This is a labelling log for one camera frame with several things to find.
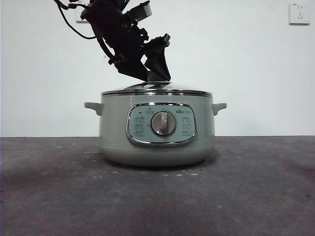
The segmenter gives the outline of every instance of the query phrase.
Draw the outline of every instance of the stainless steel lid rim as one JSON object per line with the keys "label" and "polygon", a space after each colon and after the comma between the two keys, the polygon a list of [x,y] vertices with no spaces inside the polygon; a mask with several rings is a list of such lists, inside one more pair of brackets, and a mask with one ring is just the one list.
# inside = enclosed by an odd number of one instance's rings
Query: stainless steel lid rim
{"label": "stainless steel lid rim", "polygon": [[138,96],[138,95],[164,95],[164,96],[199,96],[199,97],[211,97],[212,93],[210,92],[201,92],[200,93],[194,92],[194,91],[177,91],[177,92],[170,92],[170,91],[155,91],[155,92],[149,92],[149,91],[137,91],[137,92],[130,92],[130,91],[107,91],[101,93],[102,97],[105,96]]}

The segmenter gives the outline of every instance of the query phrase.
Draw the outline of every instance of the black wire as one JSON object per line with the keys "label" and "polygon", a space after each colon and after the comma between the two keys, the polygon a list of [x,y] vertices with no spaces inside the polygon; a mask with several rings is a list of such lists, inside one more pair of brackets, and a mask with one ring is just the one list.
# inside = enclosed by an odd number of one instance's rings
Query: black wire
{"label": "black wire", "polygon": [[85,39],[95,39],[95,38],[96,38],[96,36],[94,36],[94,37],[86,37],[86,36],[82,35],[79,31],[77,31],[74,27],[72,27],[72,25],[69,24],[67,18],[65,17],[65,15],[64,15],[64,13],[63,13],[63,11],[62,11],[62,9],[61,9],[61,7],[60,7],[59,5],[58,5],[58,9],[59,9],[61,15],[63,16],[63,19],[64,19],[64,21],[66,22],[66,24],[67,24],[74,32],[76,32],[78,35],[80,35],[82,38],[85,38]]}

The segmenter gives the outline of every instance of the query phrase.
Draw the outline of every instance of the chrome trim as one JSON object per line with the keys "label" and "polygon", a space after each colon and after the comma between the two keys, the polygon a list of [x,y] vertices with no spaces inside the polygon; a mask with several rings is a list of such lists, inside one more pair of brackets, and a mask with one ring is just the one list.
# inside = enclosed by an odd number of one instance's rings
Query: chrome trim
{"label": "chrome trim", "polygon": [[102,92],[101,95],[109,95],[109,94],[122,94],[122,93],[147,93],[147,92],[155,92],[155,93],[190,93],[190,94],[202,94],[211,96],[212,93],[198,91],[198,90],[181,90],[181,89],[160,89],[160,88],[145,88],[145,89],[124,89],[124,90],[113,90],[113,91],[105,91]]}
{"label": "chrome trim", "polygon": [[[138,140],[136,138],[134,138],[129,131],[129,123],[130,123],[130,115],[131,112],[134,108],[139,107],[139,106],[155,106],[155,105],[175,105],[175,106],[185,106],[185,107],[189,107],[192,110],[192,114],[193,114],[193,119],[194,119],[194,123],[195,123],[195,132],[194,134],[186,140],[183,141],[179,141],[179,142],[146,142],[146,141],[142,141],[142,140]],[[197,133],[197,122],[196,122],[196,116],[195,116],[195,111],[193,110],[193,108],[190,105],[187,104],[182,104],[182,103],[172,103],[172,102],[150,102],[150,103],[142,103],[142,104],[136,104],[133,105],[128,112],[128,116],[127,116],[127,122],[126,122],[126,134],[127,134],[127,138],[128,140],[137,146],[142,146],[142,147],[150,147],[150,148],[174,148],[174,147],[180,147],[180,146],[184,146],[184,145],[188,145],[190,144],[193,139],[195,138]]]}
{"label": "chrome trim", "polygon": [[116,94],[107,94],[103,92],[102,97],[104,96],[138,96],[138,95],[166,95],[166,96],[198,96],[198,97],[211,97],[212,94],[198,94],[198,93],[183,93],[183,92],[126,92],[126,93],[116,93]]}

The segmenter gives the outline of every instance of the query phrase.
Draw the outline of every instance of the gray floor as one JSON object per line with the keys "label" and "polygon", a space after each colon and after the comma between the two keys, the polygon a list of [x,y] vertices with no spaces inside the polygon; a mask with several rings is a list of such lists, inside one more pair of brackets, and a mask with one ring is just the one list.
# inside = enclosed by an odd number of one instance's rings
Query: gray floor
{"label": "gray floor", "polygon": [[3,236],[315,235],[315,137],[218,137],[170,169],[105,161],[97,138],[1,144]]}

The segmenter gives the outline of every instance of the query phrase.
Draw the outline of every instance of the mint green cooker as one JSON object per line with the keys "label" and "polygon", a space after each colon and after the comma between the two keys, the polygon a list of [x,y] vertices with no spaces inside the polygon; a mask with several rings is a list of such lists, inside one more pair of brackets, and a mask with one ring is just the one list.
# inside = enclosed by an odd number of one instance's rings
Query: mint green cooker
{"label": "mint green cooker", "polygon": [[226,103],[213,104],[211,93],[171,82],[144,82],[103,92],[101,103],[84,106],[100,116],[100,146],[107,159],[167,167],[211,156],[214,116]]}

